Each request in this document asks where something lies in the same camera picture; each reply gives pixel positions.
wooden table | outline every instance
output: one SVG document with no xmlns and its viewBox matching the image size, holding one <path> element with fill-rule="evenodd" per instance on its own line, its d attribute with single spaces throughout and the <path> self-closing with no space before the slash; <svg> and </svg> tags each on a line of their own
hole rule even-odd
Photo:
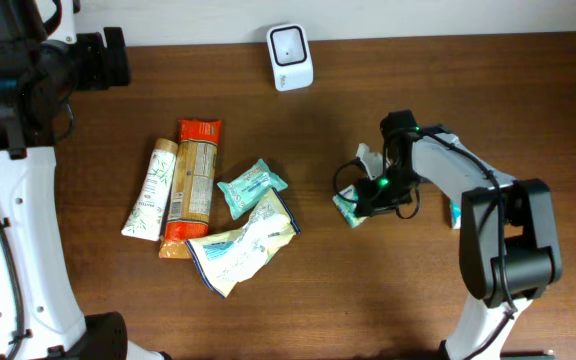
<svg viewBox="0 0 576 360">
<path fill-rule="evenodd" d="M 129 49 L 133 83 L 72 97 L 77 127 L 56 147 L 56 197 L 70 282 L 86 314 L 119 311 L 130 338 L 175 359 L 359 358 L 434 350 L 466 297 L 458 232 L 440 191 L 408 221 L 351 230 L 331 177 L 379 122 L 410 108 L 442 122 L 498 169 L 552 190 L 562 281 L 525 312 L 505 350 L 576 359 L 576 34 L 314 42 L 315 81 L 278 93 L 265 44 Z M 227 300 L 191 261 L 120 235 L 158 137 L 179 117 L 224 121 L 217 179 L 263 157 L 302 228 Z M 343 181 L 351 180 L 349 174 Z M 215 190 L 211 231 L 241 226 Z"/>
</svg>

white wall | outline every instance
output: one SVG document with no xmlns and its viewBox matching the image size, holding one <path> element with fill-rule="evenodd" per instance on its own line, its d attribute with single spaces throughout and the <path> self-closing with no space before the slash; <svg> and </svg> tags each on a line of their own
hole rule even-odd
<svg viewBox="0 0 576 360">
<path fill-rule="evenodd" d="M 78 32 L 121 26 L 133 46 L 261 42 L 270 25 L 284 22 L 303 25 L 311 40 L 576 31 L 576 0 L 81 0 L 81 6 Z"/>
</svg>

red package top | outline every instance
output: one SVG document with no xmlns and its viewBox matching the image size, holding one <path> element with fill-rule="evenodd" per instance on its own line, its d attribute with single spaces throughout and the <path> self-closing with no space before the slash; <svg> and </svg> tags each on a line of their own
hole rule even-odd
<svg viewBox="0 0 576 360">
<path fill-rule="evenodd" d="M 179 120 L 181 131 L 179 141 L 203 140 L 219 144 L 219 131 L 221 120 Z"/>
</svg>

white tube with green print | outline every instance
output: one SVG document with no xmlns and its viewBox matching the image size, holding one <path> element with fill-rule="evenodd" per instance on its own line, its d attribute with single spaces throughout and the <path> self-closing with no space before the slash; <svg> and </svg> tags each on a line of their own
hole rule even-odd
<svg viewBox="0 0 576 360">
<path fill-rule="evenodd" d="M 175 171 L 177 147 L 175 142 L 157 139 L 141 194 L 121 230 L 122 235 L 159 240 L 161 222 Z"/>
</svg>

tabletop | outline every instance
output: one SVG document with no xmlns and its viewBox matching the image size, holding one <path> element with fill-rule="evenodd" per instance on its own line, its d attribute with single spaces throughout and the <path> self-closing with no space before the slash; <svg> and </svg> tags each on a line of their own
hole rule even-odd
<svg viewBox="0 0 576 360">
<path fill-rule="evenodd" d="M 76 93 L 56 146 L 56 205 L 70 283 L 85 314 L 119 311 L 131 340 L 174 359 L 387 358 L 437 349 L 466 298 L 447 200 L 422 185 L 420 213 L 350 229 L 331 179 L 379 122 L 411 109 L 497 169 L 551 188 L 564 271 L 524 312 L 505 351 L 576 359 L 576 33 L 310 44 L 314 83 L 280 93 L 265 44 L 128 49 L 132 84 Z M 120 230 L 155 139 L 179 118 L 223 120 L 216 180 L 263 158 L 302 233 L 221 299 L 192 261 Z M 65 118 L 57 119 L 63 128 Z M 349 171 L 340 184 L 350 184 Z M 242 226 L 213 191 L 211 233 Z"/>
</svg>

